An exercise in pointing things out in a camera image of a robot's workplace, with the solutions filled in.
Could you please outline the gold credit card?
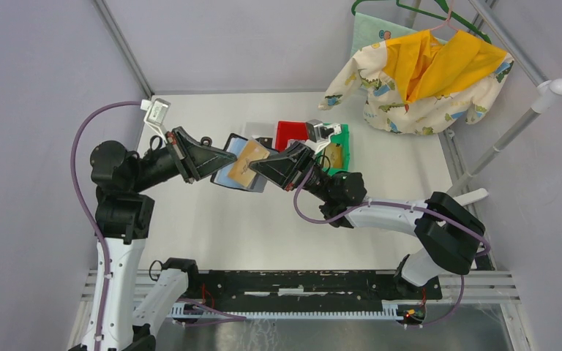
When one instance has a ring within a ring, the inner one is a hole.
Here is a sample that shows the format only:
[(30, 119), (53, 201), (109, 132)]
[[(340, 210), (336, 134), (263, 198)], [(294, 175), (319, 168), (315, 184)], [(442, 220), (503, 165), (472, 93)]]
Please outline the gold credit card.
[(236, 162), (228, 171), (230, 180), (242, 187), (250, 187), (257, 173), (250, 169), (252, 161), (265, 159), (270, 155), (270, 150), (256, 140), (248, 140), (238, 155)]

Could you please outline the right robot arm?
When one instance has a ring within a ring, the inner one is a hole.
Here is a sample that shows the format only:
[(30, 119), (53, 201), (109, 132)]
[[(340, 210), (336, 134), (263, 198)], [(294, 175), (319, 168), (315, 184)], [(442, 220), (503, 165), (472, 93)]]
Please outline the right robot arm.
[(467, 275), (476, 257), (490, 253), (484, 224), (444, 192), (415, 201), (369, 197), (361, 173), (340, 171), (331, 175), (315, 152), (299, 142), (279, 154), (251, 162), (249, 168), (292, 191), (295, 198), (308, 192), (321, 200), (322, 219), (297, 213), (308, 222), (392, 230), (417, 238), (421, 249), (404, 257), (394, 275), (394, 291), (402, 298), (414, 297), (442, 273)]

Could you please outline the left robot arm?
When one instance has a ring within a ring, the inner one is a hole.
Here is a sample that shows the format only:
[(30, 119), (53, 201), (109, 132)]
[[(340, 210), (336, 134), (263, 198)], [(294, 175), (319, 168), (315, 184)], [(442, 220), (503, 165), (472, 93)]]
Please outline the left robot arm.
[(138, 306), (134, 304), (138, 266), (149, 237), (154, 200), (143, 191), (173, 177), (191, 184), (237, 160), (235, 154), (195, 140), (183, 128), (144, 156), (109, 140), (90, 155), (97, 209), (91, 218), (98, 244), (97, 280), (91, 317), (75, 350), (154, 350), (163, 320), (180, 297), (201, 288), (192, 259), (170, 257)]

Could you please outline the black leather card holder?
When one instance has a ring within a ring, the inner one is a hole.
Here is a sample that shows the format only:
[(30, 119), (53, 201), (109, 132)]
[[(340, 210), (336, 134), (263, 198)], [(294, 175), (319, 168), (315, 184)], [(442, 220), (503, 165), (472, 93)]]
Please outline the black leather card holder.
[(268, 181), (251, 170), (250, 164), (278, 154), (278, 151), (255, 139), (247, 139), (235, 133), (229, 135), (224, 150), (237, 156), (237, 160), (217, 171), (210, 182), (228, 189), (262, 193)]

